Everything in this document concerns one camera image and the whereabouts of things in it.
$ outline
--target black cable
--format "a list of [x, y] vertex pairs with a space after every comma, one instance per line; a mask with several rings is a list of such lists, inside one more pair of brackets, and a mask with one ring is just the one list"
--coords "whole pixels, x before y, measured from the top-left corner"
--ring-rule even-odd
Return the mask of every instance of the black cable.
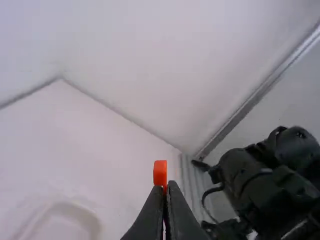
[[216, 192], [220, 192], [222, 191], [223, 189], [225, 188], [224, 184], [221, 183], [220, 186], [217, 186], [217, 187], [213, 187], [207, 191], [205, 191], [202, 195], [202, 198], [201, 198], [201, 204], [202, 204], [202, 207], [203, 209], [205, 210], [206, 214], [208, 214], [208, 216], [211, 218], [211, 220], [215, 223], [215, 224], [219, 224], [219, 221], [217, 219], [215, 219], [209, 212], [209, 210], [206, 208], [205, 206], [205, 199], [208, 195], [212, 194], [212, 193], [216, 193]]

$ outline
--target white floor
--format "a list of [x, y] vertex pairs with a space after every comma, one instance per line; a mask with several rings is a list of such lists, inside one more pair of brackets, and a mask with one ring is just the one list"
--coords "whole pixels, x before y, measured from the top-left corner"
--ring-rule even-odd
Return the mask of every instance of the white floor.
[[57, 198], [87, 205], [106, 239], [119, 239], [153, 186], [155, 160], [180, 183], [177, 149], [63, 81], [0, 110], [0, 133], [4, 240]]

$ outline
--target black mechanical part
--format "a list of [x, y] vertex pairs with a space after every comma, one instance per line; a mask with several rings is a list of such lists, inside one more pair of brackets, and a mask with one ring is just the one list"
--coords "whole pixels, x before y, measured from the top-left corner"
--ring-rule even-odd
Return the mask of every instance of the black mechanical part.
[[186, 202], [178, 184], [169, 181], [166, 194], [165, 237], [168, 240], [209, 240]]
[[162, 240], [164, 190], [154, 186], [146, 199], [142, 210], [121, 240]]
[[320, 146], [304, 128], [280, 126], [257, 144], [231, 149], [207, 172], [259, 240], [308, 239], [320, 231], [306, 221], [320, 201]]
[[121, 240], [210, 240], [201, 228], [175, 181], [169, 181], [166, 195], [154, 186], [132, 227]]

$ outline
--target orange object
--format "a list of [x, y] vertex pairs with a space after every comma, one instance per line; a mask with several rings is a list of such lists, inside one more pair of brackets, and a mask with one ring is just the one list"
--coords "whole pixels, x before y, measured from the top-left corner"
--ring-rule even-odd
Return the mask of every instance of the orange object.
[[153, 184], [163, 186], [164, 193], [167, 191], [167, 160], [154, 161]]

